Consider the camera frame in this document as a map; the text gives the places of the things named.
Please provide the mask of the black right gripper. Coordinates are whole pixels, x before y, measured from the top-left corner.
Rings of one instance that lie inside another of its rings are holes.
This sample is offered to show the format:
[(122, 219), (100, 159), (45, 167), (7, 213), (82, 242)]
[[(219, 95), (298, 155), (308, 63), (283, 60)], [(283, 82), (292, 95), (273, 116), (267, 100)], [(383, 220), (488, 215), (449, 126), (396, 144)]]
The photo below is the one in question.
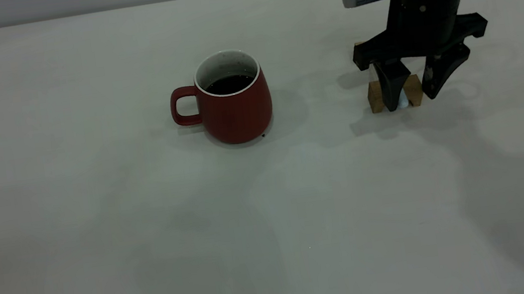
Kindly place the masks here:
[(468, 36), (483, 37), (487, 20), (478, 13), (458, 14), (460, 0), (430, 1), (409, 8), (390, 3), (383, 32), (355, 45), (354, 63), (360, 70), (374, 65), (380, 81), (382, 100), (396, 111), (401, 91), (411, 75), (401, 58), (426, 57), (422, 79), (424, 94), (435, 99), (442, 86), (462, 63), (470, 49), (462, 42)]

